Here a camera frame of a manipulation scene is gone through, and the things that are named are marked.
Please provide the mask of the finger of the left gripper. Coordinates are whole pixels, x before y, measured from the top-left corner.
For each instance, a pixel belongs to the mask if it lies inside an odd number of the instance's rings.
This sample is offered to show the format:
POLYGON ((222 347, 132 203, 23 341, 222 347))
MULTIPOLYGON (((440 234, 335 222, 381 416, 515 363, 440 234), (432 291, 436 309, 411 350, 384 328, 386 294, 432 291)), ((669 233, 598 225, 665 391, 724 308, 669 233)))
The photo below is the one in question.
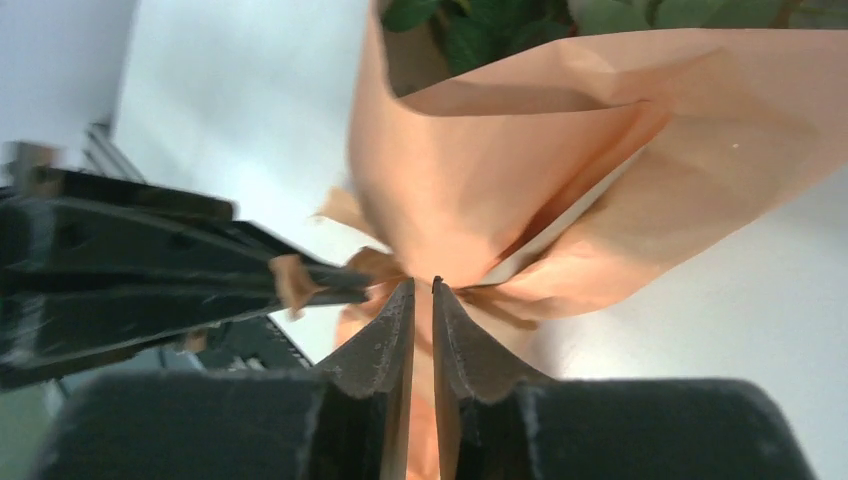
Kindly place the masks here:
MULTIPOLYGON (((363 300, 335 287, 308 306, 363 300)), ((218 323, 282 310, 274 277, 5 268, 1 272, 1 388, 16 390, 122 362, 218 323)))
POLYGON ((5 268, 166 274, 272 275, 269 261, 298 254, 228 201, 76 171, 19 169, 1 190, 5 268))

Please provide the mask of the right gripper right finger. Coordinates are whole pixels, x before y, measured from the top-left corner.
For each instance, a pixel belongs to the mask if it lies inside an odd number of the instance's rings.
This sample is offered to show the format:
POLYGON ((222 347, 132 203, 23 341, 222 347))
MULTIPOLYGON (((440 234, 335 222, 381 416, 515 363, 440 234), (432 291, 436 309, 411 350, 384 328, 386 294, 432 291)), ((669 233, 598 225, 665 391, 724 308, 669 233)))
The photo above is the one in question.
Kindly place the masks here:
POLYGON ((732 379, 557 380, 432 286, 445 479, 811 479, 780 409, 732 379))

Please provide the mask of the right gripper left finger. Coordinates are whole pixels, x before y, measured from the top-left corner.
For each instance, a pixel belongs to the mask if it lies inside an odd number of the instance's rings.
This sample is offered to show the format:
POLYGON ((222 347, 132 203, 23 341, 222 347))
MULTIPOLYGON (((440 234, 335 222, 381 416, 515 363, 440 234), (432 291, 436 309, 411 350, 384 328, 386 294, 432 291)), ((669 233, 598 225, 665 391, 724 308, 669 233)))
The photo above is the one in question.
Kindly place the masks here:
POLYGON ((60 411, 33 479, 402 479, 415 286, 308 370, 102 376, 60 411))

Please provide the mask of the tan ribbon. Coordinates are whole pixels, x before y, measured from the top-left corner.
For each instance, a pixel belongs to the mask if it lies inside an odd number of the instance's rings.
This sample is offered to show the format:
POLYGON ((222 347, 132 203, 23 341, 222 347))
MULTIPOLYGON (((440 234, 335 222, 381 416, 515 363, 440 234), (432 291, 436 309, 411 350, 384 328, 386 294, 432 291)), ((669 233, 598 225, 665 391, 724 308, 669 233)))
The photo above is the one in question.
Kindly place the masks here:
MULTIPOLYGON (((316 212, 322 219, 334 221, 360 233, 369 234, 359 203, 346 190, 333 187, 316 212)), ((315 303, 320 295, 327 296, 335 287, 329 277, 320 279, 316 271, 307 269, 306 259, 298 254, 285 254, 272 258, 269 270, 279 300, 290 310, 289 317, 297 320, 308 303, 315 303)), ((360 330, 385 306, 392 291, 410 277, 395 257, 372 247, 362 247, 347 262, 333 272, 334 279, 343 283, 354 275, 363 276, 350 287, 364 293, 361 301, 350 301, 340 318, 340 334, 347 338, 360 330)), ((453 291, 479 325, 494 330, 509 328, 515 331, 534 331, 538 323, 515 314, 512 307, 503 308, 496 303, 495 290, 490 287, 468 287, 453 291)))

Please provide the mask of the beige wrapping paper sheet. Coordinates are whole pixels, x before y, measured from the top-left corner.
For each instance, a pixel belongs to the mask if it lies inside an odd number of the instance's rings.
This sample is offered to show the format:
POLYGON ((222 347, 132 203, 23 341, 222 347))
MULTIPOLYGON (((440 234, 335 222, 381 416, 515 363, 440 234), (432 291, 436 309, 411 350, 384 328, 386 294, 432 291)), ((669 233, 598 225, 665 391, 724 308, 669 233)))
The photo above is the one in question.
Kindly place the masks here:
POLYGON ((440 478, 431 284, 568 378, 738 377, 847 475, 847 33, 554 40, 453 76, 371 1, 348 143, 377 250, 416 287, 405 479, 440 478))

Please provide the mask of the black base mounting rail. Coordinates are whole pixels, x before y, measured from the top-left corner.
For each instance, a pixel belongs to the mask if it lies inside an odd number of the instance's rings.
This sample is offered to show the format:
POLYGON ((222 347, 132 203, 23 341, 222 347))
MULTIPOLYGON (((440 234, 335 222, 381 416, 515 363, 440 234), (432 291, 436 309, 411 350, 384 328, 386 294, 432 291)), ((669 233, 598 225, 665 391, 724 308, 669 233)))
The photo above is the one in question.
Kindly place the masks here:
POLYGON ((268 317, 221 324, 207 332, 196 354, 207 370, 309 369, 313 363, 268 317))

